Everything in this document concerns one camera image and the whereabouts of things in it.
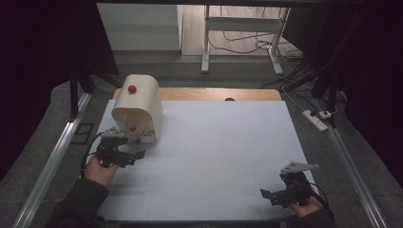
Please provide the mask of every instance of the power strip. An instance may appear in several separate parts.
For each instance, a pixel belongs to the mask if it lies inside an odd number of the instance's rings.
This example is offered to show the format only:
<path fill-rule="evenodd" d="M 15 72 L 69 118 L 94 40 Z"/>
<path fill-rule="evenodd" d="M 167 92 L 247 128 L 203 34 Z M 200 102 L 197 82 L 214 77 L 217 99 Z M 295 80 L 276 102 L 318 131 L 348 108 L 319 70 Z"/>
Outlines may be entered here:
<path fill-rule="evenodd" d="M 319 131 L 324 131 L 327 129 L 327 125 L 323 123 L 317 116 L 311 116 L 311 110 L 306 109 L 302 114 L 311 122 Z"/>

